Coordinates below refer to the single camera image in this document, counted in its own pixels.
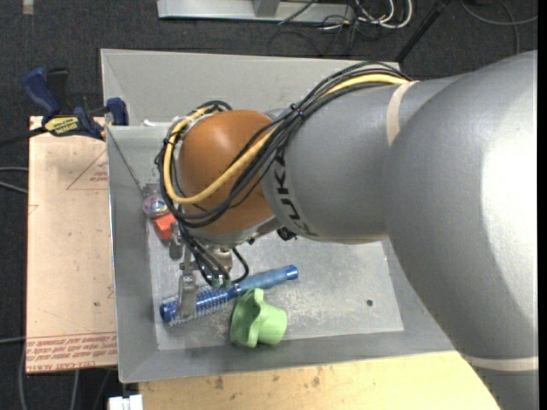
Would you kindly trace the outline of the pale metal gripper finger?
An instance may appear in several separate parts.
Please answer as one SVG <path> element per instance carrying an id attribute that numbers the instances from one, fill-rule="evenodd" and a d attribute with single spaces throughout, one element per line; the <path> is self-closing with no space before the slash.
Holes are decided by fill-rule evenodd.
<path id="1" fill-rule="evenodd" d="M 193 271 L 183 271 L 179 276 L 177 319 L 184 319 L 194 315 L 198 289 Z"/>
<path id="2" fill-rule="evenodd" d="M 170 228 L 169 256 L 172 260 L 180 260 L 184 252 L 184 242 L 181 240 L 179 224 L 174 222 L 170 225 Z"/>

